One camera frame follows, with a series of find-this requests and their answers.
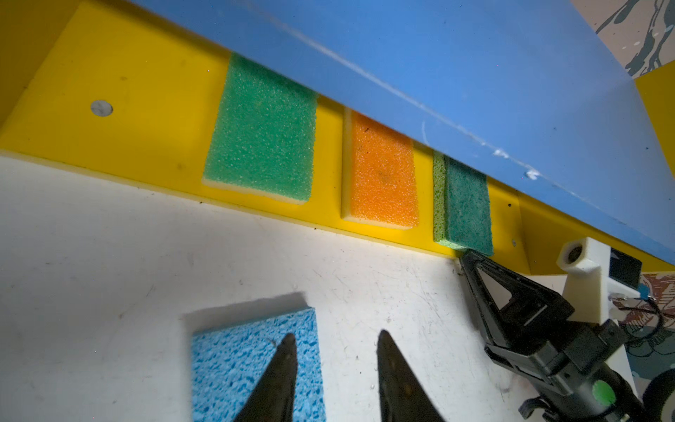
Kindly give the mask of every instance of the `white table surface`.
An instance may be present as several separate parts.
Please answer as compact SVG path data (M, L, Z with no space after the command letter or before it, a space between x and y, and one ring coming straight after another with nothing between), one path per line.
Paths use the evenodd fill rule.
M383 328L448 422L536 396L483 352L453 260L0 157L2 421L190 421L193 316L293 293L330 422L379 421Z

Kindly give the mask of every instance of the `dark green scouring pad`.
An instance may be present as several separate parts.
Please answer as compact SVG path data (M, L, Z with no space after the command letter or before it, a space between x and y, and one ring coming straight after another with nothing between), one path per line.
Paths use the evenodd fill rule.
M456 250L493 255L485 174L433 154L433 241Z
M315 92L232 54L202 182L307 202L316 117Z

